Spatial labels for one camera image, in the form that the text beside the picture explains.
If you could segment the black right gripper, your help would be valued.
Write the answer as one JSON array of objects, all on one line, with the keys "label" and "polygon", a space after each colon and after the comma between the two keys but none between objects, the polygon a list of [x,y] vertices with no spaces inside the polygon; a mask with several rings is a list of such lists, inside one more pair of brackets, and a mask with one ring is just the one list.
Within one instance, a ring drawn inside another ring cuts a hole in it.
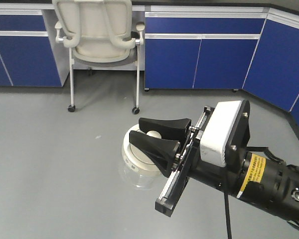
[{"label": "black right gripper", "polygon": [[[168,178],[155,202],[155,209],[168,217],[172,215],[189,178],[209,185],[225,195],[236,193],[235,183],[241,161],[239,158],[241,143],[237,143],[238,150],[231,157],[233,162],[229,166],[218,167],[203,162],[200,157],[200,139],[214,109],[204,107],[195,126],[191,125],[188,118],[176,120],[139,118],[141,131],[144,133],[157,131],[163,139],[134,130],[129,132],[129,142],[143,152],[163,176]],[[240,134],[241,128],[238,123],[233,139]]]}]

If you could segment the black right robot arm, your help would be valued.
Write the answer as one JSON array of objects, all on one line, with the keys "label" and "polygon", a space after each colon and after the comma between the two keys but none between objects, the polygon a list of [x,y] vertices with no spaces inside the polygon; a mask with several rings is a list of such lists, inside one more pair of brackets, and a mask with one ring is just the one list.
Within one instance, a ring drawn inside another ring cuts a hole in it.
[{"label": "black right robot arm", "polygon": [[190,119],[139,119],[132,146],[168,178],[155,209],[171,216],[190,178],[233,196],[299,230],[299,166],[287,165],[267,147],[249,147],[248,101],[205,107]]}]

